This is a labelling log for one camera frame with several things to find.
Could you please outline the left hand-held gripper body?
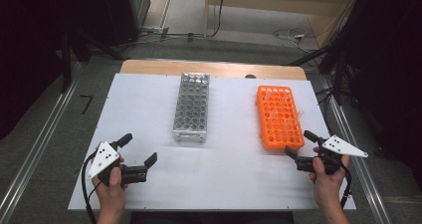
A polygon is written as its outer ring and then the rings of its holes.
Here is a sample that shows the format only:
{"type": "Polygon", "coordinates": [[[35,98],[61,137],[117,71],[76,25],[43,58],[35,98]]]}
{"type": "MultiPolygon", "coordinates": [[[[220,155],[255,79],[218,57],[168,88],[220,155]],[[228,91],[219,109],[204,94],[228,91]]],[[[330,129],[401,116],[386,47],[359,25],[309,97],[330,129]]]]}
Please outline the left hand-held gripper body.
{"type": "Polygon", "coordinates": [[[109,175],[114,167],[121,171],[121,183],[130,184],[145,182],[148,171],[146,164],[142,166],[126,166],[120,163],[120,154],[117,152],[119,147],[124,147],[126,141],[114,141],[108,143],[101,141],[94,156],[94,162],[87,174],[87,179],[97,177],[106,186],[109,186],[109,175]]]}

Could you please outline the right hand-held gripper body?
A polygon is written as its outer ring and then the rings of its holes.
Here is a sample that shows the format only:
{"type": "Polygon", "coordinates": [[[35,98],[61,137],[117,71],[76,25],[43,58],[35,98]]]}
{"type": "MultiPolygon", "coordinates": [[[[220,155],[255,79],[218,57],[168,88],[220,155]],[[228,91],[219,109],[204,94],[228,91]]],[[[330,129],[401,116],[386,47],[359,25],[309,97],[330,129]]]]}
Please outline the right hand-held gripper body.
{"type": "Polygon", "coordinates": [[[337,135],[330,138],[322,138],[319,136],[317,157],[322,160],[325,173],[328,175],[335,174],[342,165],[342,157],[344,155],[367,157],[368,153],[343,140],[337,135]]]}

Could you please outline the orange test tube rack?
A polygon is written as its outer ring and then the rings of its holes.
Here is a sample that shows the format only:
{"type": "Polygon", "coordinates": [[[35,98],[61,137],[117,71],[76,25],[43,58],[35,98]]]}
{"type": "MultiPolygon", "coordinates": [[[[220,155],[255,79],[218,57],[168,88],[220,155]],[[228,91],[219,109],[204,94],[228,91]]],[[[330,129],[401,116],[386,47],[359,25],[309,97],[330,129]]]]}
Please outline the orange test tube rack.
{"type": "Polygon", "coordinates": [[[256,106],[260,138],[265,149],[281,150],[286,146],[299,150],[305,145],[300,119],[296,118],[296,103],[289,87],[258,86],[256,106]],[[280,109],[283,117],[269,121],[271,110],[280,109]]]}

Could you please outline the metal test tube rack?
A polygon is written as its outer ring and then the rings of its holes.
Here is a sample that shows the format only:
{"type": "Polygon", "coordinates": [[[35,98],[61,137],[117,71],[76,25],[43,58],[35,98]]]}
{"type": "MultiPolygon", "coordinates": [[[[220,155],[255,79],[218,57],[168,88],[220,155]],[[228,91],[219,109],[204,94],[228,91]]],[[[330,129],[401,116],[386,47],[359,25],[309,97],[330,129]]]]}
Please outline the metal test tube rack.
{"type": "Polygon", "coordinates": [[[173,135],[176,141],[206,141],[209,85],[209,74],[181,75],[173,122],[173,135]]]}

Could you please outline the person's right hand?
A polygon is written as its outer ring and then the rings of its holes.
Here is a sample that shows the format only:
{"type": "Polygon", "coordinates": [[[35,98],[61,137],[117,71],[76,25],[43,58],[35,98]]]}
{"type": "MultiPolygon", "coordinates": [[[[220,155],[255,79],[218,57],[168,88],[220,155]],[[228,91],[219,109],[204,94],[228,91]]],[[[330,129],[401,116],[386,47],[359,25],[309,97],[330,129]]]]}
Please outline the person's right hand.
{"type": "Polygon", "coordinates": [[[339,189],[345,177],[341,167],[335,174],[327,175],[319,157],[313,158],[314,172],[309,174],[310,181],[315,185],[314,198],[319,205],[339,202],[339,189]]]}

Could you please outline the person's left hand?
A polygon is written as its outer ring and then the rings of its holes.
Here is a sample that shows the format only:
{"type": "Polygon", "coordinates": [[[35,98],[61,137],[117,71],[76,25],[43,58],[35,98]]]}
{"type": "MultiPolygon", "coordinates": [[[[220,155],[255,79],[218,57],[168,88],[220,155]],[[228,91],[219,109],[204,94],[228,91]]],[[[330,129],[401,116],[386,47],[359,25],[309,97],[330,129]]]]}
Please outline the person's left hand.
{"type": "Polygon", "coordinates": [[[114,213],[121,215],[125,208],[124,186],[121,185],[121,170],[114,167],[109,175],[109,184],[105,185],[94,177],[93,185],[97,188],[96,193],[100,201],[101,212],[106,214],[114,213]]]}

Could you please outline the black tripod stand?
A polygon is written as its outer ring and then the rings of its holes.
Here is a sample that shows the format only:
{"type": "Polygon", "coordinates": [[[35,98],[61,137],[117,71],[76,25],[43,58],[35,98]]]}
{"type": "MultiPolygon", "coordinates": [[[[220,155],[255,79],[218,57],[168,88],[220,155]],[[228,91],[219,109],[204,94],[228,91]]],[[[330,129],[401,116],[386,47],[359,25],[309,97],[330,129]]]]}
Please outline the black tripod stand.
{"type": "Polygon", "coordinates": [[[322,56],[322,61],[317,66],[318,71],[322,75],[329,74],[334,70],[334,84],[330,90],[330,94],[334,97],[336,103],[341,105],[341,81],[344,70],[345,52],[341,49],[339,44],[326,45],[316,51],[304,55],[302,58],[290,62],[290,66],[298,67],[316,57],[322,56]]]}

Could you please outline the white board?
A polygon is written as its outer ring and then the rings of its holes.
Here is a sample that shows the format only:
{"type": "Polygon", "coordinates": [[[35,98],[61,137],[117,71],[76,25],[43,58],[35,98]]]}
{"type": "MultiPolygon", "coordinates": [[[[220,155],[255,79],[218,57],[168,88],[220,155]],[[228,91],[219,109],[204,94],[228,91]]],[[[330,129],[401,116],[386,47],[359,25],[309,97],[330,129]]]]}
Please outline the white board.
{"type": "Polygon", "coordinates": [[[177,76],[115,75],[91,145],[132,135],[120,153],[128,166],[152,154],[143,183],[126,191],[129,210],[314,209],[314,186],[289,157],[263,148],[256,106],[261,79],[210,82],[207,139],[177,142],[177,76]]]}

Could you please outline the black metal stand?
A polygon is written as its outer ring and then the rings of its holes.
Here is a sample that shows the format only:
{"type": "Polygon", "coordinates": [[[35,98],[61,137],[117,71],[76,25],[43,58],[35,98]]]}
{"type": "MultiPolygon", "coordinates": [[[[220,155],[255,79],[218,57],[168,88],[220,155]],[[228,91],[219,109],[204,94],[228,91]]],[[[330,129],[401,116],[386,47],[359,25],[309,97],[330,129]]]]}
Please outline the black metal stand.
{"type": "Polygon", "coordinates": [[[125,61],[125,57],[85,31],[64,30],[60,33],[60,37],[63,75],[62,94],[70,87],[72,82],[71,51],[74,51],[79,61],[88,62],[90,60],[90,53],[86,43],[94,45],[114,59],[125,61]]]}

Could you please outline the dark curtain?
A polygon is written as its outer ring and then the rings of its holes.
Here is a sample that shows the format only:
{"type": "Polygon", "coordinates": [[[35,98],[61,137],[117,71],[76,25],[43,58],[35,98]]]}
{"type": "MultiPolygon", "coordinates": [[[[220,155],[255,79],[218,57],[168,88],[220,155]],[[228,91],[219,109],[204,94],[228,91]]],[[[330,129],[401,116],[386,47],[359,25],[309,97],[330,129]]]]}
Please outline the dark curtain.
{"type": "Polygon", "coordinates": [[[422,185],[422,0],[357,0],[346,38],[358,69],[350,89],[370,114],[382,149],[422,185]]]}
{"type": "Polygon", "coordinates": [[[106,0],[0,0],[0,139],[63,76],[60,33],[99,39],[105,11],[106,0]]]}

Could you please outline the wooden table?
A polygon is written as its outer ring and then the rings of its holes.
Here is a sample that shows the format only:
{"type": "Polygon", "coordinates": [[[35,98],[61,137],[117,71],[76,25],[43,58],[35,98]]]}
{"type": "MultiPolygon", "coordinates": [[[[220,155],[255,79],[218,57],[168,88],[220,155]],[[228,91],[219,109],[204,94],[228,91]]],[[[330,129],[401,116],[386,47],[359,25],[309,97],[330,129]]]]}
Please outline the wooden table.
{"type": "Polygon", "coordinates": [[[193,62],[171,60],[126,60],[120,68],[121,74],[180,75],[182,72],[208,73],[214,77],[305,81],[301,67],[250,65],[240,63],[193,62]]]}

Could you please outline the beige wooden shelf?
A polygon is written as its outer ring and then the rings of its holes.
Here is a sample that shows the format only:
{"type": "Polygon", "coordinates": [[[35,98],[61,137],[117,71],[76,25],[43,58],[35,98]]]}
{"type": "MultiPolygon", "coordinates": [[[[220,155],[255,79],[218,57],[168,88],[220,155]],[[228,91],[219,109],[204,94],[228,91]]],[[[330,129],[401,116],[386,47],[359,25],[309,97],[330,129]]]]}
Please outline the beige wooden shelf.
{"type": "Polygon", "coordinates": [[[317,43],[324,46],[334,37],[334,30],[356,0],[205,0],[204,34],[207,34],[208,8],[219,5],[220,1],[228,7],[306,14],[317,43]]]}

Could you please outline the aluminium floor rail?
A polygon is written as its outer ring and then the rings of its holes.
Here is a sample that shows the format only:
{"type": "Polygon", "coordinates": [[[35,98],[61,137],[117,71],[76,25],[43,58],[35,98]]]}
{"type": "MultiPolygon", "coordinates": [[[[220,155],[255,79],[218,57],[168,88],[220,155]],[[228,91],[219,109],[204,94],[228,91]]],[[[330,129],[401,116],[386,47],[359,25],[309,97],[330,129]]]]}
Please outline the aluminium floor rail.
{"type": "Polygon", "coordinates": [[[84,63],[76,62],[71,71],[74,79],[69,86],[55,99],[54,106],[49,111],[43,127],[37,133],[33,143],[27,148],[28,153],[23,159],[19,170],[14,175],[0,203],[0,224],[7,224],[23,195],[34,171],[37,167],[51,136],[53,135],[64,111],[67,107],[76,86],[78,85],[81,73],[85,68],[84,63]]]}
{"type": "Polygon", "coordinates": [[[375,223],[392,224],[385,204],[369,171],[368,164],[365,161],[369,157],[369,154],[357,144],[344,114],[343,107],[334,98],[335,85],[325,76],[320,76],[319,80],[325,93],[325,98],[321,102],[321,111],[329,135],[336,135],[339,139],[345,141],[343,145],[344,149],[341,149],[340,152],[350,157],[357,183],[362,188],[375,223]]]}

